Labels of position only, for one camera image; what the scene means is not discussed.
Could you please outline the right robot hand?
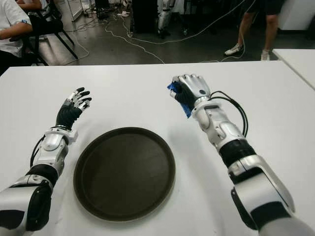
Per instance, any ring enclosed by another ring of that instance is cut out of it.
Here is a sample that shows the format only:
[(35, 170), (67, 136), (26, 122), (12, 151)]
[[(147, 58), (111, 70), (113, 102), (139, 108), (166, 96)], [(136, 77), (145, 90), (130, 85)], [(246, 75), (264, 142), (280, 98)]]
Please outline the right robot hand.
[(202, 76), (195, 74), (175, 76), (172, 79), (172, 84), (174, 88), (170, 90), (170, 96), (186, 105), (190, 111), (200, 102), (210, 99), (210, 89)]

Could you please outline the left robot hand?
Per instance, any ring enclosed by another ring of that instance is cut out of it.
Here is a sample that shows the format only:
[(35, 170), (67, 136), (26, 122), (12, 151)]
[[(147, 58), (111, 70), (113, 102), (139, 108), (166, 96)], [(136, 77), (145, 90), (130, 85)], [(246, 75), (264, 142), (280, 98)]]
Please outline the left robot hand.
[(59, 109), (56, 126), (71, 130), (75, 121), (89, 108), (92, 100), (89, 95), (90, 91), (85, 90), (84, 87), (74, 90)]

